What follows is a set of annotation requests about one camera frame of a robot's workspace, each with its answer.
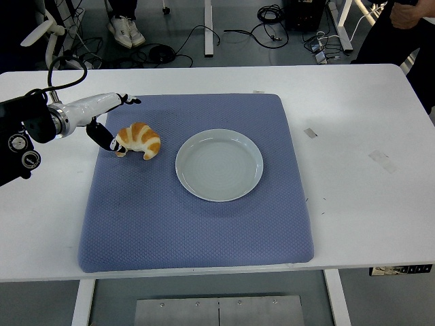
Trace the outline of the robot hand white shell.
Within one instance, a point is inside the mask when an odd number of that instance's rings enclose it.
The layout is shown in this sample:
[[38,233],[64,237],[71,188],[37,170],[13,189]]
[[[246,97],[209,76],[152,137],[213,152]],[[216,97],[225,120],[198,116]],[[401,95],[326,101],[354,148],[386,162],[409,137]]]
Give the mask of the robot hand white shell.
[[97,118],[116,107],[123,104],[140,104],[141,101],[128,94],[118,94],[115,92],[98,94],[72,102],[64,108],[65,129],[62,133],[64,137],[69,136],[78,126],[86,128],[86,134],[100,147],[107,151],[126,153],[126,148],[122,146],[115,136],[97,122]]

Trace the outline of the person's hand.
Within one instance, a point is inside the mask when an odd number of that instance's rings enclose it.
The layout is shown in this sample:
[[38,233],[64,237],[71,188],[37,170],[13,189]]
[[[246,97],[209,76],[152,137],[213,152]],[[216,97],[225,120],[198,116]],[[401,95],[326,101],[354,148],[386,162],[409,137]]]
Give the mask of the person's hand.
[[421,19],[421,11],[416,5],[394,3],[391,9],[390,20],[397,29],[411,29]]

